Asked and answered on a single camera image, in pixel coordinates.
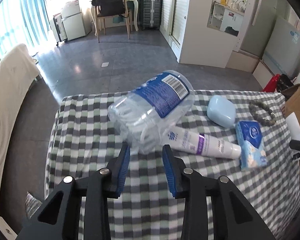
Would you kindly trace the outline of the white partition cabinet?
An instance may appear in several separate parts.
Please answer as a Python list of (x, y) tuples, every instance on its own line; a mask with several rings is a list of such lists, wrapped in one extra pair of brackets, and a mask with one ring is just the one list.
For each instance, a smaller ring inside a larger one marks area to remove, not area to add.
[(208, 26), (213, 0), (163, 0), (160, 31), (178, 63), (225, 68), (239, 51), (253, 14), (255, 0), (247, 0), (237, 36)]

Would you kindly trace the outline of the clear floss pick jar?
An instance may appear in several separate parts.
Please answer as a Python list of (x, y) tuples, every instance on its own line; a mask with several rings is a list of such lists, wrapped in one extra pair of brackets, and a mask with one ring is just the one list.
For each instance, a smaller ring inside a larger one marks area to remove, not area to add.
[(116, 99), (108, 107), (108, 116), (123, 141), (148, 154), (193, 104), (190, 81), (179, 72), (166, 70)]

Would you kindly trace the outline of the red bag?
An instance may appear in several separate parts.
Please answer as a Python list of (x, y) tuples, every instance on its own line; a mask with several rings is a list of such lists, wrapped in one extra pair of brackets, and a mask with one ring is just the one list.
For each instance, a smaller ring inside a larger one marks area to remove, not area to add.
[(273, 76), (269, 82), (266, 84), (266, 86), (264, 87), (264, 89), (262, 90), (262, 92), (265, 93), (274, 93), (276, 88), (277, 88), (277, 83), (280, 79), (280, 74), (276, 74), (275, 76)]

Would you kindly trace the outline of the grey washing machine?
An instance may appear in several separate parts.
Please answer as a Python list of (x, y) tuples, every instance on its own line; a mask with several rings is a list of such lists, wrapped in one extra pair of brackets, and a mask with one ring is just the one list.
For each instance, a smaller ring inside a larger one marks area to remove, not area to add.
[(278, 17), (262, 61), (273, 74), (294, 79), (300, 73), (300, 31)]

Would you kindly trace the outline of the white plastic bottle-shaped device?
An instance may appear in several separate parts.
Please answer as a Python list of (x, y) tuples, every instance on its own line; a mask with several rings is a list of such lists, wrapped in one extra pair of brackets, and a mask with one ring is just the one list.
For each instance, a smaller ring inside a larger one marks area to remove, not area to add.
[(291, 138), (294, 140), (300, 140), (300, 124), (294, 112), (286, 117), (286, 123)]

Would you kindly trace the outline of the grey suitcase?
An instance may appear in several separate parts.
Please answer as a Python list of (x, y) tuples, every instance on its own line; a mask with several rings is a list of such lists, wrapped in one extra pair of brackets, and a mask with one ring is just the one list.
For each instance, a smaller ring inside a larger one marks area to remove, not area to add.
[(160, 28), (162, 0), (140, 0), (140, 24), (142, 29)]

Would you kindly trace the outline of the checkered tablecloth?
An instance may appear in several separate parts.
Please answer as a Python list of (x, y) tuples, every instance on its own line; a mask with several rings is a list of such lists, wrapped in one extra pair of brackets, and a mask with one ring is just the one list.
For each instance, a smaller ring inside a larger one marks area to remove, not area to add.
[[(206, 158), (183, 152), (176, 156), (201, 175), (228, 176), (263, 218), (276, 239), (300, 207), (300, 168), (291, 160), (290, 133), (282, 113), (280, 93), (220, 90), (236, 106), (238, 120), (251, 120), (249, 102), (258, 100), (276, 116), (262, 127), (267, 165), (242, 171), (237, 160)], [(122, 139), (108, 118), (108, 107), (120, 93), (73, 95), (62, 99), (52, 127), (45, 172), (45, 192), (50, 194), (66, 176), (87, 177), (117, 156)], [(132, 152), (121, 197), (108, 202), (112, 239), (179, 239), (184, 201), (168, 190), (161, 147), (149, 154)]]

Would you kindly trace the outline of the white cream tube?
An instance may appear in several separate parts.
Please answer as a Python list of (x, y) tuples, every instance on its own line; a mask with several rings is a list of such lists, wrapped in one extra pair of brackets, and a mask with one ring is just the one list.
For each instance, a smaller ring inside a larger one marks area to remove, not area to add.
[(161, 143), (174, 150), (205, 157), (238, 159), (241, 156), (241, 147), (237, 144), (180, 127), (172, 127), (162, 137)]

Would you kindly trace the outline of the light blue earbuds case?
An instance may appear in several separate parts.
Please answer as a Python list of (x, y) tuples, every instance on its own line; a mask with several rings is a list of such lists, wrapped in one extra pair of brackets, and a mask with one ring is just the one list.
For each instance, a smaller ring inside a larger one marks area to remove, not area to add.
[(214, 95), (207, 106), (207, 117), (219, 126), (231, 128), (235, 125), (236, 107), (228, 99)]

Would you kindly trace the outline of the black backpack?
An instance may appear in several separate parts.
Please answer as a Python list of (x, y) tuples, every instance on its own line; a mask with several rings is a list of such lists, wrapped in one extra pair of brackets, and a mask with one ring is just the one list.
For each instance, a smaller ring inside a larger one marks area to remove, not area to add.
[(94, 17), (121, 16), (127, 18), (124, 0), (92, 0)]

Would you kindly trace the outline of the white mini fridge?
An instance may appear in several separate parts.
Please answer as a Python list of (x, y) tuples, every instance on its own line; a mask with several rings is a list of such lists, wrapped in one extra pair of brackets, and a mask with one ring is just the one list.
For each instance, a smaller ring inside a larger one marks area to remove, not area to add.
[(79, 0), (66, 3), (61, 15), (68, 41), (75, 40), (87, 34)]

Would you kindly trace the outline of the blue tissue pack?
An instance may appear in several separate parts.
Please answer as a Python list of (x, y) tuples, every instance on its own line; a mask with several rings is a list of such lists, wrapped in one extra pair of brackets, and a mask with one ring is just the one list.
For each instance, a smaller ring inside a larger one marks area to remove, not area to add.
[(241, 147), (241, 170), (267, 166), (263, 135), (256, 121), (239, 121), (236, 124), (236, 137)]

